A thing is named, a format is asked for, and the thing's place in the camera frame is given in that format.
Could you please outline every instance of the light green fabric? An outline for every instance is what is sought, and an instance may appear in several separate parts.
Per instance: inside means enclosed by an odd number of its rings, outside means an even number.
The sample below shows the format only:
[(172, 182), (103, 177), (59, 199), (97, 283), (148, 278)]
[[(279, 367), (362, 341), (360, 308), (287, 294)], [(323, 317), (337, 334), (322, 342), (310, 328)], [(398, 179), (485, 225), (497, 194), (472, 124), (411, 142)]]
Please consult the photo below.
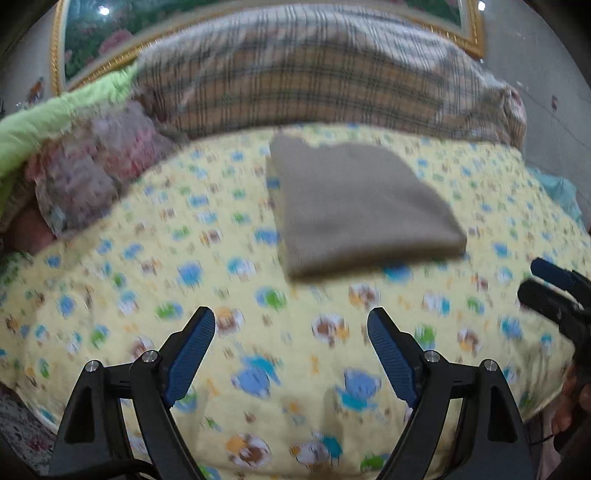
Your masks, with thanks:
[(0, 122), (0, 216), (12, 191), (17, 168), (35, 153), (43, 141), (65, 128), (79, 108), (100, 103), (121, 103), (129, 97), (135, 65), (112, 72), (70, 93)]

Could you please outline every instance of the light blue cloth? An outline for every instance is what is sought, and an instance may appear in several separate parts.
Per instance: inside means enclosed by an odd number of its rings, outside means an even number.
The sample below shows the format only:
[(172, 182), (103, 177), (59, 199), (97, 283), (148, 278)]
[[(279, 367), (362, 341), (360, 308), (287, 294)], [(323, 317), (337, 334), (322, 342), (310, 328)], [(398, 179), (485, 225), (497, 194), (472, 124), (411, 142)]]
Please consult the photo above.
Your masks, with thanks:
[(536, 167), (527, 167), (527, 171), (541, 183), (550, 198), (558, 203), (564, 212), (577, 222), (577, 225), (582, 230), (585, 230), (583, 214), (577, 203), (577, 187), (564, 177), (555, 177), (554, 175), (542, 173)]

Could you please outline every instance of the painting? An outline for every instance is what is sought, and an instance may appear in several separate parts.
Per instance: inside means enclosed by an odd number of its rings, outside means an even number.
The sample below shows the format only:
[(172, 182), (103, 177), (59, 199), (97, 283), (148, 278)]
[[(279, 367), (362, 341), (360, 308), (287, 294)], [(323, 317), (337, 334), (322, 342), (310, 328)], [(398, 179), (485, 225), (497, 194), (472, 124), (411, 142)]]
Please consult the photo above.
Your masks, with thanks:
[[(158, 38), (211, 18), (283, 0), (60, 0), (52, 39), (52, 87), (72, 90), (133, 61)], [(402, 15), (483, 56), (477, 0), (345, 0)]]

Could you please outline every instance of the mattress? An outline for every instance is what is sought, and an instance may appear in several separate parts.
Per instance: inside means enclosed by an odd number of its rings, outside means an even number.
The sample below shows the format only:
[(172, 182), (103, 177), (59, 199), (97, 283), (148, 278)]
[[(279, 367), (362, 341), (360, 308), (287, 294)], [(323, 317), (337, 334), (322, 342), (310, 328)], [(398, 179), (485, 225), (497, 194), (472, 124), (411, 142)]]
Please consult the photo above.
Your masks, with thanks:
[[(516, 149), (355, 124), (284, 128), (311, 145), (392, 150), (468, 234), (460, 260), (289, 283), (269, 199), (281, 185), (265, 172), (276, 131), (192, 143), (145, 173), (106, 218), (13, 269), (0, 293), (0, 381), (56, 431), (88, 360), (133, 361), (209, 306), (215, 338), (172, 408), (209, 478), (374, 478), (409, 415), (365, 329), (382, 306), (424, 349), (471, 365), (495, 359), (525, 419), (549, 403), (573, 348), (519, 308), (517, 288), (537, 256), (589, 275), (589, 238)], [(429, 475), (442, 472), (459, 406), (450, 405)], [(129, 401), (124, 413), (145, 456)]]

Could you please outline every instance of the plaid cover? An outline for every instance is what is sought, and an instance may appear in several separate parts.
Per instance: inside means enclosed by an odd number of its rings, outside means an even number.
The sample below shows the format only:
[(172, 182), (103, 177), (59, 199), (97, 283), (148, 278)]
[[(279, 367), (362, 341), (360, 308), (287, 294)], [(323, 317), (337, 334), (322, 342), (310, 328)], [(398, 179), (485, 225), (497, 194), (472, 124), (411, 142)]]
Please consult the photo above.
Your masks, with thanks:
[(517, 91), (451, 41), (344, 5), (258, 8), (204, 22), (138, 58), (134, 94), (190, 138), (356, 122), (522, 148)]

